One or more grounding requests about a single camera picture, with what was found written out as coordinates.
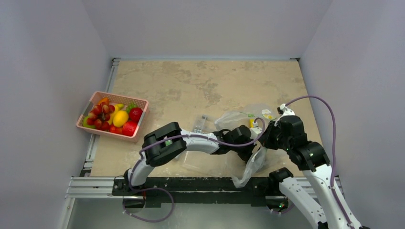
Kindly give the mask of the translucent printed plastic bag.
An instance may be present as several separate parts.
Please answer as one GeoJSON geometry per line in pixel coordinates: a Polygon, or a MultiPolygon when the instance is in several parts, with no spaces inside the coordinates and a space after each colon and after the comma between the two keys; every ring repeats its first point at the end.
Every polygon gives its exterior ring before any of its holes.
{"type": "MultiPolygon", "coordinates": [[[[214,121],[214,126],[217,130],[231,130],[245,125],[253,129],[252,138],[255,139],[262,128],[261,123],[254,124],[258,117],[262,118],[267,125],[269,121],[276,118],[276,113],[267,104],[248,104],[242,109],[225,112],[214,121]]],[[[265,172],[284,167],[286,158],[287,156],[282,151],[264,150],[261,148],[261,144],[257,143],[253,152],[244,156],[237,152],[227,154],[225,164],[233,184],[236,188],[241,188],[246,186],[251,177],[255,175],[263,175],[265,172]]]]}

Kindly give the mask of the red fake round fruit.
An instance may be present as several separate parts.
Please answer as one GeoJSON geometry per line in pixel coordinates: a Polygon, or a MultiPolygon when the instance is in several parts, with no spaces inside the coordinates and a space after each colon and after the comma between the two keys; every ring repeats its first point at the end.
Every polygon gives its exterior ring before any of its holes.
{"type": "Polygon", "coordinates": [[[135,123],[138,123],[142,117],[143,110],[139,107],[131,108],[128,115],[129,119],[135,123]]]}

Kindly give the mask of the red fake fruits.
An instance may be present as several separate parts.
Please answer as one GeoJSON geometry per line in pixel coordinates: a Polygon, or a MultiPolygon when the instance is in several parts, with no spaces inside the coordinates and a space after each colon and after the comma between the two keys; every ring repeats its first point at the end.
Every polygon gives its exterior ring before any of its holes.
{"type": "Polygon", "coordinates": [[[109,113],[109,105],[95,105],[87,116],[94,120],[96,130],[109,131],[110,124],[107,122],[109,120],[109,113]]]}

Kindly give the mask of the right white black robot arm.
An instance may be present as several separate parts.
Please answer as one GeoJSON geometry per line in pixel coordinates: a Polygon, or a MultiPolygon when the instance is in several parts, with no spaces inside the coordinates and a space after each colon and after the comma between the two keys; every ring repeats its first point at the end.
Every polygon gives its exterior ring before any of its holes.
{"type": "Polygon", "coordinates": [[[345,202],[332,174],[330,160],[317,142],[309,141],[296,115],[271,121],[259,139],[266,149],[282,149],[310,183],[313,198],[285,167],[269,174],[268,188],[282,193],[298,208],[314,229],[363,229],[345,202]]]}

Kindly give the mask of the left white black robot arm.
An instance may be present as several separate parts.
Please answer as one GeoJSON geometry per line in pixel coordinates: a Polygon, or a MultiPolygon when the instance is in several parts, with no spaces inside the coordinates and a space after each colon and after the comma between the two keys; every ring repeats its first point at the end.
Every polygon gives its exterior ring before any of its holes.
{"type": "Polygon", "coordinates": [[[230,151],[251,156],[256,142],[262,136],[261,127],[241,125],[233,130],[195,133],[171,122],[144,136],[140,158],[126,173],[124,189],[137,195],[155,167],[167,164],[185,151],[203,152],[209,155],[225,155],[230,151]]]}

